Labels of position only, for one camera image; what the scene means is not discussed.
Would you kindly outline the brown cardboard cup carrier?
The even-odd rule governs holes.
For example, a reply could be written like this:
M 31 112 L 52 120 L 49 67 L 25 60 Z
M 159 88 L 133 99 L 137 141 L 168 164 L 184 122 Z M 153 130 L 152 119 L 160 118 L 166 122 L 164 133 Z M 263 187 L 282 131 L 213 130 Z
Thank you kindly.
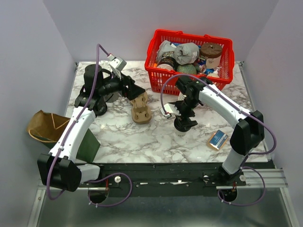
M 132 105 L 131 116 L 132 120 L 137 124 L 147 124 L 152 118 L 152 112 L 147 105 L 148 95 L 147 92 L 139 95 L 137 98 L 130 101 Z

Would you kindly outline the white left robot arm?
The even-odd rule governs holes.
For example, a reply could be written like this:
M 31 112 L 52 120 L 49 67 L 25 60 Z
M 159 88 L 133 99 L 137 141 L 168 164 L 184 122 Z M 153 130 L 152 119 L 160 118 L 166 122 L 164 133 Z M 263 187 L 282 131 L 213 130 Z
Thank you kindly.
M 84 182 L 101 186 L 105 175 L 99 166 L 91 162 L 80 166 L 75 164 L 85 134 L 96 117 L 107 111 L 106 96 L 118 92 L 131 101 L 145 92 L 120 70 L 109 71 L 96 64 L 85 68 L 83 78 L 84 85 L 75 99 L 72 117 L 62 136 L 49 154 L 41 154 L 37 161 L 42 183 L 47 188 L 73 192 Z

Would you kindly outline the white paper cup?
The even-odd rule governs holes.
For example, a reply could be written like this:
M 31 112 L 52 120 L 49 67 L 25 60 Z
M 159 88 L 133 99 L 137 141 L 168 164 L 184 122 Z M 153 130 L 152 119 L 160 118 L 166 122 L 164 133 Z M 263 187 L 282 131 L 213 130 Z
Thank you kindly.
M 186 133 L 187 133 L 186 131 L 179 131 L 179 130 L 176 130 L 176 135 L 177 135 L 177 136 L 180 136 L 180 137 L 185 136 Z

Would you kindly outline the black plastic cup lid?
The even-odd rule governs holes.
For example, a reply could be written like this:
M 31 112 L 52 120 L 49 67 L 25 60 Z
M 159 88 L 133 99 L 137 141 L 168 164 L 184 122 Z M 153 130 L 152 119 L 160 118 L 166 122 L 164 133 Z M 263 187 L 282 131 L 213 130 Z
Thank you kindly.
M 180 132 L 187 132 L 191 129 L 191 123 L 188 121 L 181 121 L 178 118 L 174 120 L 174 127 Z

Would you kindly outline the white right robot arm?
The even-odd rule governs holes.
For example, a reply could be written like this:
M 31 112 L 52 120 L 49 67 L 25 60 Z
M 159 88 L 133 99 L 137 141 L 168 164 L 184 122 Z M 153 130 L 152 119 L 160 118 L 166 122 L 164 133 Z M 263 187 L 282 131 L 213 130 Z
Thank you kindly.
M 263 114 L 259 111 L 251 112 L 235 103 L 207 78 L 197 81 L 183 75 L 178 78 L 176 87 L 185 95 L 184 100 L 174 102 L 177 110 L 174 127 L 179 135 L 185 135 L 197 125 L 197 121 L 191 118 L 195 116 L 194 108 L 198 105 L 212 108 L 234 129 L 230 138 L 231 150 L 219 167 L 218 173 L 218 181 L 223 185 L 229 185 L 235 180 L 235 175 L 240 171 L 249 153 L 265 137 Z

